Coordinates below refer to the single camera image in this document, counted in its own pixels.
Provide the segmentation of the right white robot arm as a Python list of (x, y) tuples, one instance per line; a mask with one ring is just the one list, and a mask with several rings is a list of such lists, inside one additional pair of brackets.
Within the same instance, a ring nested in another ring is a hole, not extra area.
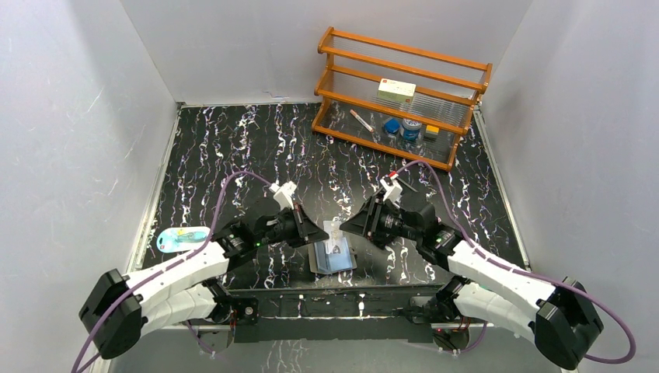
[(529, 340), (567, 370), (577, 368), (603, 330), (579, 282), (567, 278), (556, 286), (528, 277), (520, 267), (469, 243), (460, 231), (441, 222), (429, 203), (403, 209), (371, 197), (340, 230), (379, 248), (395, 238), (413, 240), (425, 261), (452, 273), (434, 296), (413, 299), (399, 310), (412, 322), (456, 322), (462, 317), (491, 322)]

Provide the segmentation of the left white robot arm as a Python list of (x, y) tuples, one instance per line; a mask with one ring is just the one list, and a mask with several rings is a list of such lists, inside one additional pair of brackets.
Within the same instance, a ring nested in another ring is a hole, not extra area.
[(111, 360), (162, 327), (190, 319), (223, 323), (240, 314), (217, 278), (251, 261), (258, 249), (280, 242), (298, 248), (329, 237), (299, 203), (279, 208), (260, 200), (217, 230), (203, 249), (146, 270), (102, 274), (78, 317), (100, 357)]

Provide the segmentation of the white VIP credit card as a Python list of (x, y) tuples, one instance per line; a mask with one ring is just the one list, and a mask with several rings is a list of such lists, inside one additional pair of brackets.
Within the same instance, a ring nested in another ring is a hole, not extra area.
[(340, 223), (338, 221), (324, 221), (323, 229), (329, 235), (325, 242), (326, 254), (338, 255), (344, 253), (347, 250), (347, 241), (340, 230)]

